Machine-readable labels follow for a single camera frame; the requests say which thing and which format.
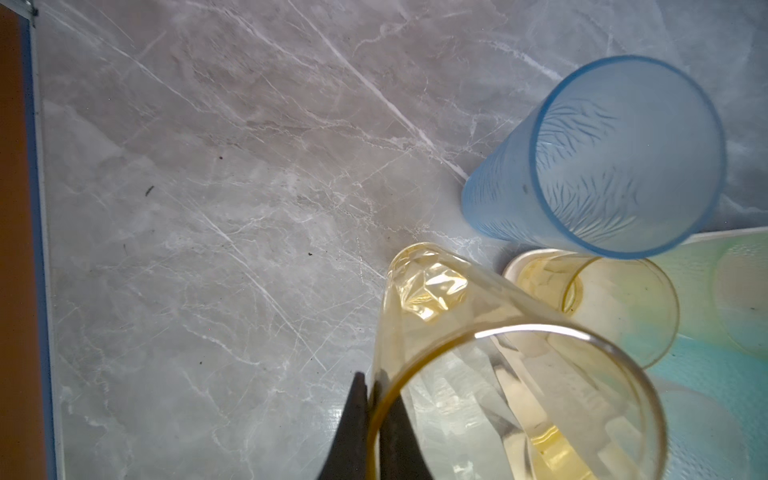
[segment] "marble countertop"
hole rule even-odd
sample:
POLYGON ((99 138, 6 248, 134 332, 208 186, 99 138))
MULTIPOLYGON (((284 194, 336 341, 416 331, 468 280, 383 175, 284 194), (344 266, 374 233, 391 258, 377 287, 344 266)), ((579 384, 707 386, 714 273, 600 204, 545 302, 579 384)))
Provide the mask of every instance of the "marble countertop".
POLYGON ((60 462, 68 478, 314 478, 386 267, 497 271, 467 173, 607 55, 685 70, 727 129, 709 230, 768 225, 760 0, 44 0, 60 462))

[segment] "wooden floor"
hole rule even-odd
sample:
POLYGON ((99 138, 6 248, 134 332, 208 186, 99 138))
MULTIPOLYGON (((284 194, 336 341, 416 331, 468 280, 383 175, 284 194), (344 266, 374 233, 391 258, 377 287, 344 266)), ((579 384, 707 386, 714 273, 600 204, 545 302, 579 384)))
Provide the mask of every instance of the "wooden floor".
POLYGON ((45 478, 22 28, 0 6, 0 478, 45 478))

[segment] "blue strip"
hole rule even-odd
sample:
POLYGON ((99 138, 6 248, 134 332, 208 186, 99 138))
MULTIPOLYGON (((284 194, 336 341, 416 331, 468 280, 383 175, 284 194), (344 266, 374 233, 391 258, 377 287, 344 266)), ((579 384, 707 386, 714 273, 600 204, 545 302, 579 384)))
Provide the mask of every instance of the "blue strip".
POLYGON ((32 243, 35 249, 35 289, 38 297, 38 341, 43 393, 43 422, 45 426, 45 461, 48 479, 56 480, 56 445, 53 427, 53 392, 51 385, 51 355, 48 349, 48 308, 45 299, 45 265, 43 263, 43 230, 40 214, 40 184, 38 182, 38 149, 35 135, 35 89, 32 77, 30 24, 19 18, 22 30, 22 70, 24 75, 24 105, 27 127, 27 161, 32 212, 32 243))

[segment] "yellow glass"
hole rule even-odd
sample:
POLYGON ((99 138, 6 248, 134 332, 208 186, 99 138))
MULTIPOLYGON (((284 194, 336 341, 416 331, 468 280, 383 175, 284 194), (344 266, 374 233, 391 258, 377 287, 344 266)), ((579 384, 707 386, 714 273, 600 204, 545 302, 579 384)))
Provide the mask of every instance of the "yellow glass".
POLYGON ((680 333, 768 359, 768 229, 693 235, 652 258, 680 299, 680 333))
POLYGON ((534 250, 511 263, 505 277, 615 343, 644 368, 664 356, 677 333, 675 289, 649 260, 534 250))
POLYGON ((401 398, 436 480, 658 480, 654 387, 615 345, 431 243, 387 276, 376 336, 368 478, 401 398))

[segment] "gray marble surface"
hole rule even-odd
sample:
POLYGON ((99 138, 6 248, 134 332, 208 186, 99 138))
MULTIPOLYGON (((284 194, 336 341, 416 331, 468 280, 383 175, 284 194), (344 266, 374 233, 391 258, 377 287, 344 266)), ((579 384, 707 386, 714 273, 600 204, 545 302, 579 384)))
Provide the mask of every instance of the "gray marble surface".
POLYGON ((77 478, 313 478, 386 267, 496 270, 467 173, 606 55, 693 75, 727 128, 710 229, 768 224, 768 5, 45 0, 55 406, 77 478))

